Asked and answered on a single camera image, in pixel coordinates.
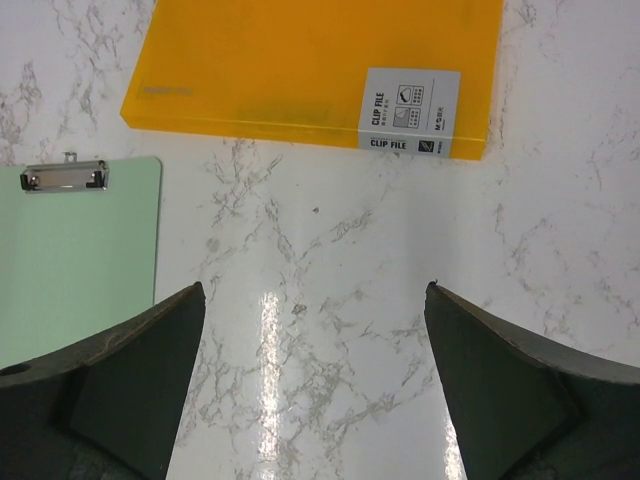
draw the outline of clipboard clip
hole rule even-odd
[[[20,174],[26,193],[100,191],[107,189],[109,168],[104,160],[29,165]]]

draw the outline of green clipboard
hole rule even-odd
[[[0,168],[0,370],[153,305],[160,178],[157,158]]]

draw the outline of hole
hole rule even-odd
[[[23,373],[29,370],[31,367],[26,363],[18,363],[11,365],[10,367],[0,370],[0,377],[8,377],[9,375],[15,375],[16,373]]]

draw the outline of white label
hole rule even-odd
[[[459,90],[459,72],[370,68],[358,146],[449,157]]]

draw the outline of marble countertop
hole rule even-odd
[[[640,365],[640,3],[508,0],[481,163],[130,130],[153,0],[5,0],[0,164],[156,155],[207,322],[170,479],[464,478],[430,280]]]

